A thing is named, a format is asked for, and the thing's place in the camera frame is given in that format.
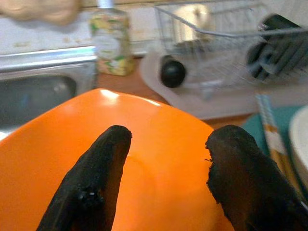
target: stainless steel sink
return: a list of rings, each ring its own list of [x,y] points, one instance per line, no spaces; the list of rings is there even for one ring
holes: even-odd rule
[[[0,140],[94,88],[95,61],[93,47],[0,55]]]

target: dish rack tray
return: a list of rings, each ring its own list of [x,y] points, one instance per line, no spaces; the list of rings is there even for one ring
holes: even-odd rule
[[[206,93],[298,83],[307,77],[308,19],[303,6],[307,8],[308,1],[269,1],[272,8],[260,0],[156,5],[163,48],[188,71],[181,87]],[[273,13],[299,26],[264,30],[262,22]]]

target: dish soap bottle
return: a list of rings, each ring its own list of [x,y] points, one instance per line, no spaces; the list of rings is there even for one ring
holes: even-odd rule
[[[128,14],[115,9],[113,0],[98,0],[98,7],[99,10],[90,19],[98,70],[126,76],[134,69],[128,35]]]

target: wooden countertop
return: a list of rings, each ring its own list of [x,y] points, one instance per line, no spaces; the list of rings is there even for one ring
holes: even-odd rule
[[[138,68],[139,62],[140,60],[138,59],[135,71],[132,74],[125,77],[100,74],[98,78],[97,87],[128,93],[132,95],[137,95],[168,104],[168,102],[163,97],[161,97],[155,91],[151,90],[143,82],[139,74],[139,68]],[[227,124],[234,124],[239,126],[242,123],[244,123],[249,116],[250,115],[239,115],[239,116],[210,119],[203,121],[209,124],[214,129],[216,129]]]

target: orange bowl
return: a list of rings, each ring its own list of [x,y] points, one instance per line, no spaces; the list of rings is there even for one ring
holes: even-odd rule
[[[232,231],[206,186],[212,128],[171,106],[96,89],[0,142],[0,229],[35,230],[66,172],[111,125],[131,130],[113,231]]]

